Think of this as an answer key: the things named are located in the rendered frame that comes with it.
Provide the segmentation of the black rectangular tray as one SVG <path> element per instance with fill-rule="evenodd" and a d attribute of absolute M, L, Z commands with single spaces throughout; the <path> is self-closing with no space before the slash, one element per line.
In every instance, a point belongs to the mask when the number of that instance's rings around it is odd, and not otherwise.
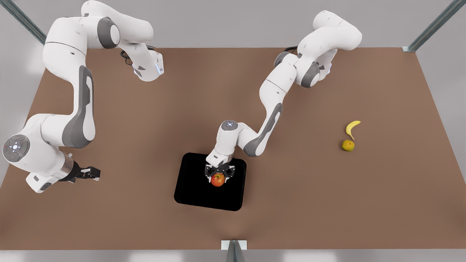
<path fill-rule="evenodd" d="M 230 166 L 235 167 L 232 178 L 221 186 L 214 186 L 205 176 L 206 157 L 205 154 L 191 152 L 182 157 L 174 193 L 175 201 L 212 209 L 240 210 L 243 203 L 246 162 L 242 159 L 232 159 Z"/>

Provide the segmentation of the yellow banana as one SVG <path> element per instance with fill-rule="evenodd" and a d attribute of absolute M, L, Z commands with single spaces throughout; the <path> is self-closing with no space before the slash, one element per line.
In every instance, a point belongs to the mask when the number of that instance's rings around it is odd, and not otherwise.
<path fill-rule="evenodd" d="M 356 126 L 358 126 L 359 124 L 361 123 L 361 121 L 352 121 L 351 123 L 349 123 L 346 128 L 345 128 L 345 131 L 346 131 L 346 134 L 352 139 L 352 141 L 354 141 L 354 136 L 352 135 L 352 129 Z"/>

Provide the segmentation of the silver frame post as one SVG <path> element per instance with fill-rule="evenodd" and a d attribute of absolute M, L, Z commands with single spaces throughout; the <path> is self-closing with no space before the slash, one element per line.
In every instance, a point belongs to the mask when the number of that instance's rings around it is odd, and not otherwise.
<path fill-rule="evenodd" d="M 409 46 L 403 46 L 402 51 L 416 52 L 464 5 L 466 0 L 453 0 Z"/>
<path fill-rule="evenodd" d="M 247 240 L 222 240 L 221 250 L 226 250 L 226 262 L 246 262 L 243 250 L 247 250 Z"/>
<path fill-rule="evenodd" d="M 28 32 L 30 32 L 42 45 L 45 44 L 46 35 L 30 18 L 12 1 L 0 0 L 0 5 L 7 10 Z"/>

